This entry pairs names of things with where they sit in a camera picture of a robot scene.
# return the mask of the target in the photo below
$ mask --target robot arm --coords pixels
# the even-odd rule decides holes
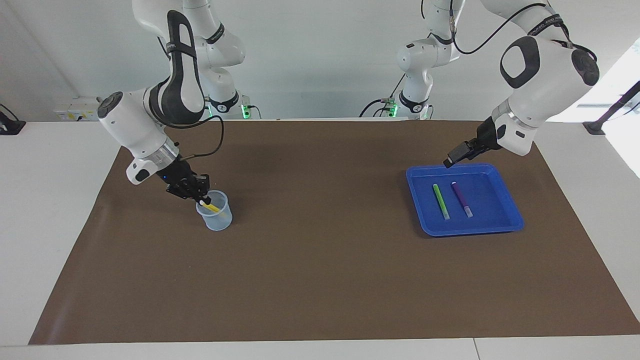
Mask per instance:
[[[133,155],[127,168],[133,184],[157,174],[167,183],[167,192],[210,204],[209,176],[192,172],[163,130],[164,126],[193,127],[204,112],[193,30],[187,17],[176,10],[178,5],[167,0],[134,0],[140,24],[168,40],[171,75],[152,88],[111,94],[100,104],[98,116],[107,131]]]
[[[505,19],[537,4],[530,0],[481,1]],[[528,154],[538,128],[597,83],[600,73],[595,55],[571,42],[562,18],[549,5],[539,5],[512,19],[528,35],[513,42],[500,60],[500,72],[513,94],[478,127],[477,137],[448,154],[445,166],[501,148]]]
[[[245,117],[243,96],[223,69],[244,61],[244,44],[220,22],[211,0],[184,0],[184,15],[193,25],[198,69],[213,112],[224,119]]]
[[[398,104],[397,116],[421,119],[427,111],[433,87],[429,70],[447,65],[460,57],[452,44],[449,22],[457,24],[464,5],[465,0],[430,1],[425,14],[429,36],[413,41],[398,51],[397,62],[406,74],[406,82],[403,89],[394,95],[394,103]]]

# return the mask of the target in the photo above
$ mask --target plastic cup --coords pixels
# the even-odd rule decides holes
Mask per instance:
[[[196,204],[196,211],[202,215],[205,224],[210,230],[222,231],[228,228],[234,217],[231,215],[227,195],[218,190],[211,190],[208,196],[211,198],[211,204],[220,209],[220,212],[214,213],[207,208],[203,208],[200,204]]]

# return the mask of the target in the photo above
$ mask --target blue tray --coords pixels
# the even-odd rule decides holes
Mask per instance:
[[[524,221],[502,177],[491,164],[412,167],[406,178],[425,233],[431,236],[508,233],[522,230]],[[467,218],[451,188],[456,181],[474,216]],[[438,184],[447,204],[445,220],[433,193]]]

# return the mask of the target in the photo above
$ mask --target wall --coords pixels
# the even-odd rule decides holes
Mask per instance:
[[[157,40],[134,20],[131,0],[0,3],[4,1],[79,95],[135,90],[168,73]],[[370,100],[388,95],[400,78],[397,48],[427,35],[417,0],[214,4],[227,29],[242,38],[248,50],[246,61],[230,69],[237,87],[267,118],[357,116]],[[555,0],[553,5],[563,14],[574,41],[599,55],[603,70],[640,37],[634,0]],[[479,0],[468,0],[460,20],[460,46],[475,47],[501,22]],[[50,98],[73,91],[54,90],[46,75],[33,74],[37,67],[20,51],[15,34],[0,29],[3,59],[4,45],[12,47],[12,61],[0,62],[0,101],[32,120],[48,120],[42,114],[51,109]],[[521,30],[509,24],[477,54],[433,69],[436,117],[488,116],[510,94],[498,64],[508,44],[520,36]],[[34,96],[39,99],[36,104],[31,101]]]

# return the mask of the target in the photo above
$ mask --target black cable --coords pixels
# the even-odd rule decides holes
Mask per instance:
[[[256,105],[249,105],[247,106],[248,109],[256,109],[258,110],[258,115],[260,115],[260,119],[262,119],[262,113],[260,112],[260,108],[257,107]]]
[[[9,111],[9,114],[11,114],[13,117],[15,117],[16,121],[20,121],[20,119],[18,119],[17,116],[15,116],[15,114],[13,113],[13,111],[11,111],[9,108],[7,108],[5,105],[0,104],[0,106],[2,106],[3,108],[5,108],[7,111]]]
[[[218,150],[220,150],[220,148],[222,147],[222,143],[225,140],[225,122],[224,120],[222,120],[221,117],[215,115],[215,117],[218,117],[220,119],[220,142],[218,143],[218,146],[211,152],[208,152],[206,154],[193,154],[193,155],[189,155],[186,158],[182,158],[182,161],[187,161],[193,158],[204,158],[206,156],[211,156],[213,154],[215,154],[216,152],[218,152]]]
[[[640,106],[640,102],[637,103],[633,108],[631,108],[631,110],[627,111],[626,113],[620,115],[619,117],[614,117],[613,119],[609,119],[609,121],[611,120],[616,120],[616,119],[620,119],[621,117],[625,116],[625,115],[629,115],[630,113],[632,113],[635,109],[638,109],[638,106]]]
[[[378,100],[373,100],[372,102],[370,102],[367,106],[365,106],[365,108],[362,110],[362,112],[360,113],[359,117],[362,117],[362,115],[364,115],[365,112],[367,112],[367,110],[371,107],[374,106],[375,104],[382,102],[382,99],[378,99]]]
[[[387,108],[380,108],[376,110],[376,112],[373,113],[373,117],[376,117],[376,115],[378,114],[378,111],[380,111],[380,117],[382,117],[382,114],[385,112],[385,110],[387,110]]]
[[[435,106],[433,105],[429,105],[429,107],[431,108],[431,115],[429,116],[429,120],[433,119],[433,113],[436,111]]]
[[[491,41],[491,39],[493,39],[493,37],[495,35],[497,35],[498,32],[500,32],[500,30],[502,30],[502,28],[504,28],[511,20],[513,20],[513,18],[515,18],[516,16],[520,15],[522,12],[530,9],[530,8],[534,8],[536,6],[547,6],[547,4],[544,3],[534,3],[534,4],[529,4],[525,7],[523,7],[522,9],[518,10],[516,13],[514,13],[512,16],[510,16],[505,22],[502,23],[502,25],[500,25],[500,27],[498,29],[496,29],[493,34],[491,34],[491,36],[489,36],[482,44],[480,44],[480,46],[478,46],[477,48],[475,48],[473,51],[464,51],[462,49],[460,49],[458,47],[458,43],[456,42],[456,31],[451,33],[451,40],[453,41],[453,45],[455,45],[456,49],[461,53],[461,54],[465,54],[465,55],[471,55],[474,54],[476,52],[478,52],[478,50],[482,49],[489,41]],[[453,14],[453,0],[451,0],[451,5],[449,7],[449,16],[450,17],[454,17]]]
[[[551,40],[553,42],[557,42],[558,44],[562,45],[563,47],[567,47],[569,48],[569,43],[571,43],[571,45],[576,48],[576,49],[580,49],[582,51],[585,51],[586,53],[588,53],[590,55],[590,57],[592,57],[593,61],[598,61],[598,56],[591,51],[590,49],[588,49],[587,47],[584,47],[582,45],[578,45],[578,44],[574,44],[571,39],[569,39],[569,41],[562,41],[562,40]]]
[[[158,42],[160,43],[160,47],[162,47],[162,51],[164,52],[166,58],[171,60],[171,56],[169,56],[169,53],[166,52],[166,49],[164,48],[164,44],[162,43],[162,39],[160,39],[160,37],[158,37]]]
[[[400,80],[398,81],[398,84],[396,85],[396,87],[394,88],[394,91],[391,92],[391,95],[389,95],[389,97],[393,97],[394,94],[396,93],[396,90],[398,90],[398,87],[400,86],[400,83],[402,83],[402,80],[404,79],[404,77],[406,76],[406,74],[403,74],[402,77],[400,78]]]
[[[209,120],[211,120],[213,118],[216,118],[216,117],[219,118],[220,120],[222,120],[222,118],[220,116],[213,115],[212,117],[206,118],[203,121],[198,121],[195,124],[185,125],[185,126],[178,126],[178,125],[175,125],[175,124],[170,124],[170,123],[164,122],[164,120],[162,120],[162,119],[158,119],[158,121],[160,121],[160,123],[162,125],[164,125],[166,127],[170,127],[172,129],[193,129],[194,127],[198,127],[198,126],[206,124]]]

